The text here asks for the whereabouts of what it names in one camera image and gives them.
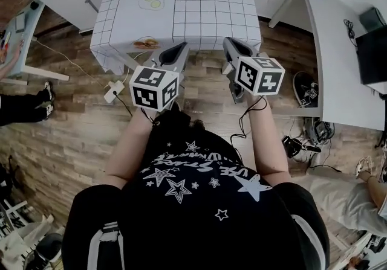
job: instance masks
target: table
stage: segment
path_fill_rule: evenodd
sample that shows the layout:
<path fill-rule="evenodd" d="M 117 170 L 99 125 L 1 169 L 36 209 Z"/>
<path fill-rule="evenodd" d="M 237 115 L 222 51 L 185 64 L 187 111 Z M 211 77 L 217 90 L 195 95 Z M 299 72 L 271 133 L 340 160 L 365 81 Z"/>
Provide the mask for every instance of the table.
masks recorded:
<path fill-rule="evenodd" d="M 8 54 L 5 59 L 5 64 L 11 61 L 13 57 L 13 50 L 17 43 L 21 39 L 24 40 L 23 48 L 21 49 L 21 54 L 19 60 L 16 62 L 15 67 L 8 73 L 8 77 L 14 76 L 16 74 L 19 74 L 21 72 L 26 72 L 27 74 L 35 74 L 39 76 L 44 76 L 52 79 L 58 79 L 63 81 L 68 81 L 69 77 L 65 76 L 63 74 L 57 74 L 55 72 L 43 70 L 40 68 L 30 67 L 25 64 L 25 60 L 27 58 L 28 49 L 30 48 L 31 40 L 34 35 L 34 31 L 37 25 L 37 22 L 42 14 L 44 3 L 40 2 L 39 0 L 34 0 L 39 4 L 38 8 L 35 10 L 32 10 L 30 8 L 30 5 L 26 6 L 22 11 L 25 13 L 25 30 L 22 33 L 16 33 L 16 17 L 13 18 L 7 25 L 7 28 L 5 30 L 5 36 L 7 37 L 8 33 L 11 33 L 10 40 L 9 40 L 9 48 L 8 48 Z M 3 79 L 2 82 L 4 83 L 14 83 L 19 85 L 27 85 L 26 81 L 20 81 L 20 80 L 13 80 L 13 79 Z"/>
<path fill-rule="evenodd" d="M 269 22 L 274 27 L 291 9 L 285 0 Z M 354 24 L 357 36 L 366 33 L 359 16 L 339 0 L 305 0 L 313 30 L 319 75 L 316 108 L 274 108 L 276 115 L 320 117 L 322 121 L 384 130 L 385 102 L 360 82 L 356 49 L 343 23 Z"/>
<path fill-rule="evenodd" d="M 254 0 L 102 0 L 91 51 L 105 71 L 137 63 L 126 53 L 188 42 L 192 50 L 223 50 L 235 37 L 259 49 Z"/>

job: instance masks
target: wall outlet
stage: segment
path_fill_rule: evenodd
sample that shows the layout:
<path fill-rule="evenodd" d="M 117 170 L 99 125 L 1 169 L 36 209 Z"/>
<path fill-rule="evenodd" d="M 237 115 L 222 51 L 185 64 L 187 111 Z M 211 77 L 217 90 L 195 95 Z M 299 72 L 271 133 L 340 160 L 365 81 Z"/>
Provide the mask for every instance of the wall outlet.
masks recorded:
<path fill-rule="evenodd" d="M 119 95 L 122 90 L 125 88 L 121 81 L 117 81 L 115 83 L 109 82 L 110 90 L 103 97 L 107 103 L 112 103 L 115 99 L 115 95 Z"/>

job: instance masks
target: wooden floor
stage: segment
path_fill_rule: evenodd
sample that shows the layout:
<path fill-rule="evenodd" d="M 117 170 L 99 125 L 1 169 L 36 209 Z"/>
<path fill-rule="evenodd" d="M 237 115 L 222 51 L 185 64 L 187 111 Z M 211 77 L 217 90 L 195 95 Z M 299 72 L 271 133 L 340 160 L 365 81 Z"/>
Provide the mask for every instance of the wooden floor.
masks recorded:
<path fill-rule="evenodd" d="M 261 51 L 275 57 L 286 69 L 279 95 L 270 98 L 272 106 L 297 106 L 291 80 L 294 73 L 308 71 L 317 79 L 316 53 L 313 38 L 307 34 L 283 27 L 270 29 L 260 22 L 264 43 Z M 66 54 L 101 84 L 123 80 L 109 72 L 104 73 L 89 50 L 91 36 L 82 37 L 70 26 L 43 35 L 39 41 Z M 149 55 L 138 58 L 143 62 Z M 225 61 L 222 51 L 192 52 L 185 72 L 185 80 L 178 101 L 192 117 L 200 118 L 206 128 L 229 141 L 231 134 L 238 133 L 238 120 L 246 104 L 235 105 L 229 92 L 229 83 L 221 74 Z M 104 90 L 86 76 L 78 67 L 71 65 L 61 55 L 32 43 L 27 63 L 70 76 L 69 82 L 54 80 L 56 111 L 53 116 L 37 124 L 11 124 L 0 127 L 0 162 L 7 162 L 9 155 L 20 165 L 19 174 L 26 187 L 25 197 L 38 213 L 52 213 L 57 222 L 65 225 L 74 196 L 96 183 L 102 175 L 121 131 L 130 121 L 125 107 L 117 100 L 110 105 L 103 99 Z M 0 84 L 3 94 L 35 94 L 43 88 L 44 79 L 22 75 L 28 86 Z M 128 87 L 120 94 L 134 111 Z M 276 118 L 278 133 L 282 137 L 296 137 L 301 133 L 302 120 Z M 336 134 L 326 146 L 323 159 L 330 154 L 326 164 L 344 172 L 353 173 L 358 160 L 370 155 L 375 166 L 380 164 L 380 151 L 373 149 L 379 132 L 358 127 L 336 125 Z M 255 168 L 252 142 L 235 139 L 244 164 Z M 309 156 L 301 155 L 300 161 Z M 291 172 L 298 174 L 304 165 L 290 161 Z M 337 232 L 343 229 L 336 226 Z M 333 248 L 332 260 L 337 258 Z"/>

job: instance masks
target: person's arm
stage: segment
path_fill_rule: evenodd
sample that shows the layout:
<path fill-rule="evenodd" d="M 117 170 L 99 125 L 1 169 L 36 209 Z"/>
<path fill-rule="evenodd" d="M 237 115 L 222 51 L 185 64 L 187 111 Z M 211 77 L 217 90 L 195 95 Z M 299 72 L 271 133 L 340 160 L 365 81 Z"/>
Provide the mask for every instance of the person's arm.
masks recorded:
<path fill-rule="evenodd" d="M 156 116 L 155 111 L 146 113 L 153 119 Z M 102 184 L 124 187 L 141 165 L 151 131 L 152 123 L 137 108 L 110 156 Z"/>
<path fill-rule="evenodd" d="M 368 171 L 362 171 L 357 176 L 359 179 L 362 179 L 367 183 L 367 189 L 371 199 L 376 204 L 378 210 L 383 206 L 383 203 L 387 196 L 387 190 L 383 187 L 381 183 Z"/>
<path fill-rule="evenodd" d="M 15 66 L 15 64 L 18 62 L 23 43 L 24 41 L 22 40 L 17 44 L 11 61 L 8 64 L 5 64 L 5 66 L 3 66 L 2 68 L 0 68 L 0 80 L 4 79 Z"/>
<path fill-rule="evenodd" d="M 253 105 L 258 99 L 259 97 L 249 94 L 248 106 Z M 264 99 L 266 98 L 261 99 L 255 109 L 262 109 L 266 105 Z M 271 186 L 291 182 L 285 149 L 279 138 L 269 103 L 261 111 L 250 111 L 249 117 L 257 172 Z"/>

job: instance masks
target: person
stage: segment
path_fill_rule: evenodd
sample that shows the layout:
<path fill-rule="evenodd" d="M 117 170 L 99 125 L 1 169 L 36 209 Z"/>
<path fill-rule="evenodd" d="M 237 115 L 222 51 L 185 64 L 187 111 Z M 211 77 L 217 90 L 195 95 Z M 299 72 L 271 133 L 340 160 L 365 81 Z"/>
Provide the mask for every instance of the person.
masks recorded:
<path fill-rule="evenodd" d="M 17 44 L 11 61 L 0 68 L 0 80 L 15 67 L 19 60 L 23 41 Z M 36 95 L 0 94 L 0 126 L 10 123 L 35 123 L 47 119 L 54 111 L 53 85 L 45 82 L 44 89 Z"/>
<path fill-rule="evenodd" d="M 101 184 L 74 198 L 64 269 L 327 269 L 327 230 L 291 182 L 270 106 L 249 106 L 257 172 L 177 104 L 156 119 L 137 109 Z"/>
<path fill-rule="evenodd" d="M 387 184 L 379 183 L 369 170 L 356 177 L 320 165 L 312 159 L 307 174 L 294 179 L 308 190 L 330 218 L 352 230 L 387 237 Z"/>

